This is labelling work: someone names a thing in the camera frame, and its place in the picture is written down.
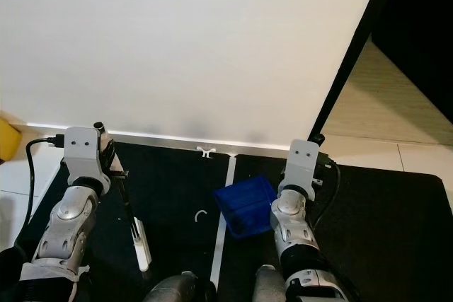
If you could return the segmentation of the blue plastic dustpan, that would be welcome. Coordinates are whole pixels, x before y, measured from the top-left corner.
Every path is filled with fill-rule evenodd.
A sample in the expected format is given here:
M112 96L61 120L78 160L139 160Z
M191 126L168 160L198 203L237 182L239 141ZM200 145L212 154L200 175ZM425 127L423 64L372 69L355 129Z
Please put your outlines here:
M240 180L214 191L213 195L234 238L247 238L272 230L270 208L276 193L265 177Z

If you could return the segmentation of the white brush with black handle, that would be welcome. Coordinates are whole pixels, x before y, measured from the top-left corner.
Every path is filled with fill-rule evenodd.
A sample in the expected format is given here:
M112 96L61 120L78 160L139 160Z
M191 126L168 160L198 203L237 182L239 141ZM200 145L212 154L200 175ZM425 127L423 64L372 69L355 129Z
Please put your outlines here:
M93 127L100 133L99 159L101 162L101 135L109 134L107 133L105 125L101 122L94 123ZM125 187L127 171L122 168L122 164L120 163L120 172L115 175L111 175L109 178L111 181L111 187L116 187L117 191L120 193L120 198L122 198L124 211L126 212L127 218L130 220L130 230L132 231L132 241L137 256L138 267L140 271L145 273L149 270L151 262L148 238L142 222L134 215L132 203L130 202L130 196Z

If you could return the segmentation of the yellow plastic bin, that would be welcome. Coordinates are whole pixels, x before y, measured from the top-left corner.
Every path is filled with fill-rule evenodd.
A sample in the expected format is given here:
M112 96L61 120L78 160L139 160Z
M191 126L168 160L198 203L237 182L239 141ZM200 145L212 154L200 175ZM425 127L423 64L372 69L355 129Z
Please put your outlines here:
M6 120L0 120L0 159L8 162L16 156L21 143L21 133Z

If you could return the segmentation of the grey right robot leg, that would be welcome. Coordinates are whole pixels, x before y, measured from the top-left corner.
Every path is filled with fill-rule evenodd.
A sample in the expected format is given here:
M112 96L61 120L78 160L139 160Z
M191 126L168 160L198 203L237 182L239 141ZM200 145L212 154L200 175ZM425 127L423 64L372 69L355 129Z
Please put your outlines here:
M252 302L286 302L285 280L272 265L262 265L256 271Z

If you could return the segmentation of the grey robot leg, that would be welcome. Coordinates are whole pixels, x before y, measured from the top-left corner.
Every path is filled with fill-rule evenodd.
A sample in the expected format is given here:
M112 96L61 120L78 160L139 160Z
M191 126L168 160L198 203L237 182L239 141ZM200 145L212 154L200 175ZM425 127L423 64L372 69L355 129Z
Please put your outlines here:
M285 280L272 265L262 265L256 271L252 302L286 302Z
M161 280L142 302L217 302L217 290L209 280L183 271Z

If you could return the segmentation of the grey left robot leg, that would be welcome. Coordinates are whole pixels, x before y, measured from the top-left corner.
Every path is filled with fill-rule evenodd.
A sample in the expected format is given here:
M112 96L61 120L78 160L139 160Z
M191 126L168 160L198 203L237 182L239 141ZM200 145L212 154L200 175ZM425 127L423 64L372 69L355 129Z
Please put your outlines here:
M183 271L161 280L142 302L217 302L217 290L209 280Z

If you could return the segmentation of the black door frame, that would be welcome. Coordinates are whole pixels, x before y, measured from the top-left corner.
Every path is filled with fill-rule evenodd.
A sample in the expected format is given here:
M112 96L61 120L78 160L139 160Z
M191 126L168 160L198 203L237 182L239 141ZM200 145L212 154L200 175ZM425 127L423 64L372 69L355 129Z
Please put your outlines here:
M323 102L323 105L321 105L321 110L314 121L310 134L318 134L323 131L324 125L326 125L331 111L333 111L340 93L342 93L343 86L345 86L348 82L355 63L359 59L360 53L362 52L363 47L365 47L369 34L372 33L374 25L379 20L387 1L388 0L368 1L368 4L365 7L365 12L363 12L360 22L358 23L356 30L354 30L353 37L350 40L349 47L343 56L342 63L340 63L336 78L333 82L331 82L331 87L329 92L327 92L326 100Z

